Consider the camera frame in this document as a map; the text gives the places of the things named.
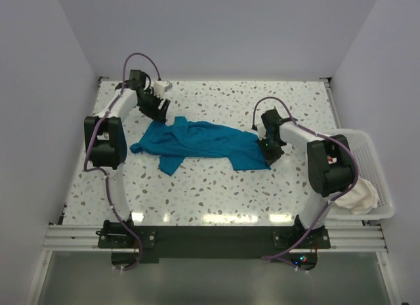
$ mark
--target white wall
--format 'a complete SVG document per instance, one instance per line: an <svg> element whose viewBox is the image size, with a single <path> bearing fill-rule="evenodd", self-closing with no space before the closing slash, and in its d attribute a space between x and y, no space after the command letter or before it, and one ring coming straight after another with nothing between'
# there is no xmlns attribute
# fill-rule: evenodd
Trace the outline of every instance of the white wall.
<svg viewBox="0 0 420 305"><path fill-rule="evenodd" d="M383 223L392 269L420 304L420 0L377 0L334 75L343 127L367 131L396 205Z"/></svg>
<svg viewBox="0 0 420 305"><path fill-rule="evenodd" d="M375 2L59 1L95 71L118 79L134 51L172 78L331 77Z"/></svg>
<svg viewBox="0 0 420 305"><path fill-rule="evenodd" d="M0 304L21 304L62 210L95 75L57 0L0 0Z"/></svg>

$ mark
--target speckled white tabletop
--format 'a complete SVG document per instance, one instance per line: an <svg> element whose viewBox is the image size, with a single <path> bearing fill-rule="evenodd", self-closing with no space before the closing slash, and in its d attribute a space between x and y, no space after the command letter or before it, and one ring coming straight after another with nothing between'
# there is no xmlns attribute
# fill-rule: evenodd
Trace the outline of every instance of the speckled white tabletop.
<svg viewBox="0 0 420 305"><path fill-rule="evenodd" d="M117 82L102 82L94 112L102 110ZM322 82L175 81L166 94L167 118L208 121L250 131L252 111L262 97L280 97L291 113L313 129L335 128ZM274 106L267 100L260 114ZM280 115L285 115L278 107ZM138 142L151 120L131 110L124 127L127 145ZM173 176L158 169L158 156L133 154L125 162L125 191L130 208L144 225L289 225L307 200L306 157L293 146L265 171L234 171L227 159L186 158ZM63 224L99 225L109 213L101 174L84 173L79 157L67 196Z"/></svg>

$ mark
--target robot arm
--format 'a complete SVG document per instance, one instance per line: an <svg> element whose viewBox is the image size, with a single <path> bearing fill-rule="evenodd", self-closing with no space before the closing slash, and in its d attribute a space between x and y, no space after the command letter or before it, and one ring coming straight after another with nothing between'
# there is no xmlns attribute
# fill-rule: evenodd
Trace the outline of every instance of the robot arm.
<svg viewBox="0 0 420 305"><path fill-rule="evenodd" d="M320 139L304 127L297 127L291 118L281 118L276 109L263 113L261 119L262 125L257 127L260 137L257 143L268 165L284 154L282 147L286 144L304 151L308 157L308 180L312 192L303 211L295 219L297 231L291 240L295 241L310 227L326 201L352 184L356 170L351 157L340 145ZM332 138L349 149L345 136L338 134ZM324 226L330 209L331 206L318 219L314 232Z"/></svg>
<svg viewBox="0 0 420 305"><path fill-rule="evenodd" d="M105 120L101 123L94 144L89 155L95 167L101 167L107 172L109 188L104 193L109 193L113 199L116 211L122 220L130 218L130 208L125 198L123 183L123 165L127 158L127 143L125 140L123 122L129 112L136 106L146 116L155 121L164 123L166 112L170 101L160 96L170 89L171 84L166 81L157 81L154 87L146 87L147 75L140 70L131 70L129 80L125 81L125 88L122 94L120 83L115 88L114 97L110 103L96 116L85 118L85 147L88 148L95 125L107 113ZM108 217L112 222L117 222L114 214Z"/></svg>

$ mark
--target black clamp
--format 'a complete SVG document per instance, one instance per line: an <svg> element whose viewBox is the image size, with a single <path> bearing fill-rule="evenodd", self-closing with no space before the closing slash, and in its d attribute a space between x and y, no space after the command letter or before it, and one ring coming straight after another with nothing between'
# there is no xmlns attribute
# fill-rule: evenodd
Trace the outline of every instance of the black clamp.
<svg viewBox="0 0 420 305"><path fill-rule="evenodd" d="M281 118L277 109L274 108L263 113L261 120L266 129L266 138L258 139L257 144L264 155L265 163L270 166L284 154L282 146L286 143L280 138L280 126L291 119ZM257 130L257 127L253 125L252 129Z"/></svg>
<svg viewBox="0 0 420 305"><path fill-rule="evenodd" d="M165 123L166 112L171 101L158 98L151 85L146 88L147 79L151 82L147 73L141 70L131 70L129 79L124 81L124 84L125 87L136 91L137 106L144 115L158 123ZM122 88L122 83L115 87L116 90L120 88Z"/></svg>

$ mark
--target purple cable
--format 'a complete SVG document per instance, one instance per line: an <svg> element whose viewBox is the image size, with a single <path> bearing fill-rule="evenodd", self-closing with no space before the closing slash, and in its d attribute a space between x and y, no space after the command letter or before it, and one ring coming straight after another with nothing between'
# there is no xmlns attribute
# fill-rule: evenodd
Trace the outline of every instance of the purple cable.
<svg viewBox="0 0 420 305"><path fill-rule="evenodd" d="M359 179L359 168L358 168L358 166L357 166L357 162L356 162L356 159L354 158L354 156L352 155L352 153L351 153L351 151L344 145L344 144L342 144L341 142L339 142L338 140L336 140L336 139L334 139L334 138L331 138L331 137L329 137L329 136L325 136L325 135L323 135L323 134L320 134L320 133L316 133L315 131L313 131L313 130L311 130L311 129L309 129L309 128L307 128L307 127L305 127L305 126L302 126L302 125L298 125L298 123L296 122L296 119L292 116L292 114L291 114L291 112L289 111L289 109L287 108L287 106L286 106L286 104L282 101L282 100L280 100L279 98L277 98L277 97L274 97L274 96L267 96L267 97L264 97L264 98L262 98L262 99L260 99L256 104L255 104L255 107L254 107L254 112L253 112L253 118L252 118L252 124L253 125L255 125L255 113L256 113L256 111L257 111L257 106L263 101L263 100L268 100L268 99L273 99L273 100L277 100L278 102L280 102L282 105L283 105L283 107L285 108L285 110L286 110L286 112L287 112L287 114L289 115L289 117L290 117L290 119L291 119L291 121L293 122L293 124L296 126L296 127L298 127L298 128L300 128L300 129L302 129L302 130L304 130L304 131L306 131L306 132L309 132L310 134L312 134L312 135L314 135L314 136L317 136L317 137L319 137L319 138L323 138L323 139L325 139L325 140L328 140L328 141L331 141L331 142L333 142L333 143L335 143L335 144L337 144L338 146L340 146L340 148L342 148L342 149L344 149L344 151L346 151L346 153L348 154L348 156L350 156L350 158L351 158L351 160L352 160L352 162L353 162L353 165L354 165L354 172L356 173L355 175L354 175L354 180L353 180L353 182L352 182L352 184L350 185L350 187L348 187L345 191L343 191L343 192L341 192L341 193L339 193L338 195L336 195L336 196L334 196L332 199L331 199L331 201L330 201L330 203L326 203L323 207L322 207L322 209L321 209L321 211L318 213L318 215L315 217L315 219L314 219L314 221L312 222L312 224L309 226L309 228L306 230L306 232L302 235L302 237L296 242L296 243L294 243L292 246L290 246L288 249L286 249L285 251L282 251L281 253L278 253L278 254L275 254L275 255L273 255L273 256L263 256L263 257L261 257L263 260L273 260L273 259L277 259L277 260L280 260L280 261L283 261L284 262L284 259L282 259L282 256L284 256L285 254L287 254L287 253L289 253L290 251L292 251L293 249L295 249L296 247L298 247L307 237L308 237L308 235L309 235L309 233L314 229L314 227L315 227L315 224L317 223L317 221L321 218L321 216L323 215L323 213L328 209L328 207L335 201L335 200L337 200L338 198L340 198L340 197L342 197L343 195L345 195L346 193L348 193L349 191L351 191L351 189L353 189L354 187L355 187L355 185L356 185L356 183L357 183L357 181L358 181L358 179Z"/></svg>
<svg viewBox="0 0 420 305"><path fill-rule="evenodd" d="M89 162L89 157L91 156L91 152L92 152L92 148L93 148L93 144L94 144L94 141L95 141L95 138L96 138L96 136L97 136L97 134L98 134L98 131L99 131L99 127L100 127L100 125L102 124L102 122L108 117L108 115L110 114L110 111L111 111L111 109L113 108L113 106L116 104L116 102L121 98L121 96L122 96L122 94L123 94L123 92L124 92L124 89L125 89L125 69L126 69L126 67L127 67L127 63L128 63L128 61L129 61L129 59L131 58L131 57L133 57L133 56L143 56L143 57L145 57L146 59L148 59L152 64L153 64L153 66L155 67L155 69L156 69L156 73L157 73L157 78L159 79L159 80L161 80L161 77L160 77L160 72L159 72L159 70L158 70L158 67L156 67L156 65L155 65L155 63L152 61L152 59L150 59L148 56L146 56L145 54L142 54L142 53L140 53L140 52L134 52L134 53L132 53L132 54L130 54L128 57L127 57L127 59L125 59L125 61L124 61L124 65L123 65L123 80L122 80L122 85L121 85L121 90L120 90L120 92L119 92L119 94L114 98L114 100L111 102L111 104L108 106L108 109L107 109L107 112L104 114L104 116L102 117L102 118L100 118L99 119L99 121L98 121L98 123L94 126L94 129L93 129L93 133L92 133L92 137L91 137L91 139L90 139L90 141L89 141L89 145L87 146L87 149L86 149L86 158L85 158L85 161L84 161L84 163L83 163L83 170L85 171L85 172L93 172L93 171L100 171L100 172L102 172L102 174L104 174L104 176L105 176L105 189L106 189L106 197L107 197L107 200L108 200L108 203L110 204L110 206L111 206L111 208L112 208L112 212L115 214L115 216L116 216L116 218L118 219L118 222L123 226L123 228L130 234L130 235L132 235L133 237L134 237L134 239L135 239L135 241L136 241L136 243L138 244L138 258L136 259L136 262L134 263L134 264L131 264L130 266L126 266L126 267L124 267L122 270L124 270L124 271L126 271L126 270L130 270L130 269L133 269L135 266L137 266L137 264L140 262L140 259L141 259L141 257L142 257L142 241L140 240L140 238L139 238L139 236L137 236L137 234L136 233L134 233L132 230L130 230L130 228L124 223L124 221L121 219L121 217L119 216L119 214L118 214L118 212L117 212L117 210L116 210L116 208L115 208L115 205L114 205L114 203L112 202L112 199L111 199L111 193L110 193L110 182L109 182L109 176L108 176L108 173L104 170L104 169L102 169L102 168L100 168L100 167L93 167L93 168L91 168L91 169L88 169L87 168L87 163Z"/></svg>

